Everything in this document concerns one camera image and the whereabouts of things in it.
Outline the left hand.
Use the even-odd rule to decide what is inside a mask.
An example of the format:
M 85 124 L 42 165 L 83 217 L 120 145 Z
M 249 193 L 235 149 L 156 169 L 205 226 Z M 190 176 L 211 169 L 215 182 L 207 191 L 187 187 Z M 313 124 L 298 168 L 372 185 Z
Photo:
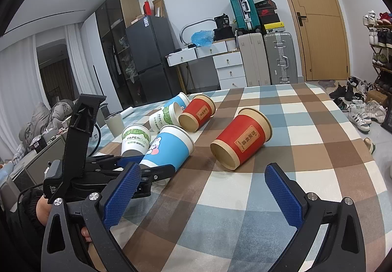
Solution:
M 44 196 L 41 196 L 40 199 L 37 202 L 37 205 L 36 205 L 36 214 L 37 214 L 37 219 L 44 226 L 48 222 L 51 208 L 52 208 L 52 205 L 48 203 L 48 200 L 45 199 Z M 89 231 L 88 231 L 87 227 L 83 227 L 82 228 L 81 234 L 82 234 L 83 238 L 88 243 L 92 242 L 92 239 L 90 237 L 90 234 L 89 234 Z

